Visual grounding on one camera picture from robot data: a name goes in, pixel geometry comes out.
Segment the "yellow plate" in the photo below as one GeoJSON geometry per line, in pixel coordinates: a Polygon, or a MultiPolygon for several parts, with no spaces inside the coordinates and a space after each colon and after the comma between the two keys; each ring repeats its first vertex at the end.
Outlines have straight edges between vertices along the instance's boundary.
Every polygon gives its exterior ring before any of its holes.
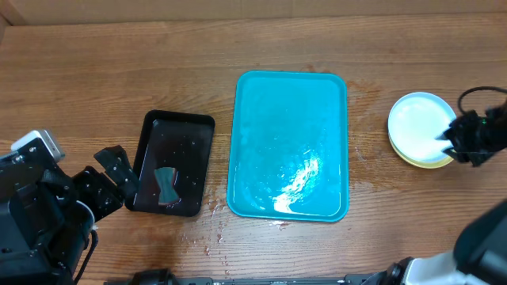
{"type": "Polygon", "coordinates": [[[446,166],[448,165],[449,163],[453,162],[453,159],[450,158],[450,157],[446,157],[446,158],[443,158],[439,161],[432,161],[432,162],[424,162],[424,161],[417,161],[417,160],[413,160],[412,158],[409,158],[408,156],[406,156],[403,152],[401,152],[398,147],[393,143],[393,140],[391,138],[389,138],[389,142],[394,150],[394,152],[402,159],[404,160],[405,162],[413,165],[413,166],[417,166],[419,168],[423,168],[423,169],[437,169],[437,168],[440,168],[440,167],[443,167],[443,166],[446,166]]]}

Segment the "light blue plate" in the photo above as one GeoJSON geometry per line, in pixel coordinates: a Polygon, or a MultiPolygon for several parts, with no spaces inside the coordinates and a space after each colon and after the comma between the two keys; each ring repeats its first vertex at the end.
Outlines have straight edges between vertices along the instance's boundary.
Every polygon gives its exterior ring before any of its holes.
{"type": "Polygon", "coordinates": [[[437,162],[449,157],[442,152],[452,144],[436,140],[456,118],[450,105],[426,92],[409,93],[391,108],[387,120],[388,137],[409,158],[437,162]]]}

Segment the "green scouring sponge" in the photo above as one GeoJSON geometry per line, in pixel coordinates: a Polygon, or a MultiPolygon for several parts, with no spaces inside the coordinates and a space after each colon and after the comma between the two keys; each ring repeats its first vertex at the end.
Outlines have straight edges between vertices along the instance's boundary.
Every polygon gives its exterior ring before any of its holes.
{"type": "Polygon", "coordinates": [[[158,204],[171,205],[179,201],[180,197],[175,190],[177,170],[171,167],[162,167],[154,171],[159,188],[158,204]]]}

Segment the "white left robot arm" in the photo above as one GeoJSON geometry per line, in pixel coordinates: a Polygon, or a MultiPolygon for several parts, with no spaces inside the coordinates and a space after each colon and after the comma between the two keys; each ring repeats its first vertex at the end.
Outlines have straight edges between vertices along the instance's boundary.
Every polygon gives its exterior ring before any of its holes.
{"type": "Polygon", "coordinates": [[[64,152],[48,130],[18,139],[1,157],[1,282],[76,284],[98,244],[95,223],[139,191],[121,146],[94,157],[104,168],[87,166],[70,177],[58,163],[64,152]]]}

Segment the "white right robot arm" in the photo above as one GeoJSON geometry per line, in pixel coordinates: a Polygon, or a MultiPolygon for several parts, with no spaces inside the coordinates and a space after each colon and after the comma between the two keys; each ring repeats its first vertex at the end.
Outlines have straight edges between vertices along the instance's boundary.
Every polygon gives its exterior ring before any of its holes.
{"type": "MultiPolygon", "coordinates": [[[[454,120],[439,140],[458,162],[479,166],[506,148],[506,105],[484,117],[473,110],[454,120]]],[[[459,235],[454,249],[430,258],[407,257],[370,275],[365,284],[505,284],[506,202],[474,220],[459,235]]]]}

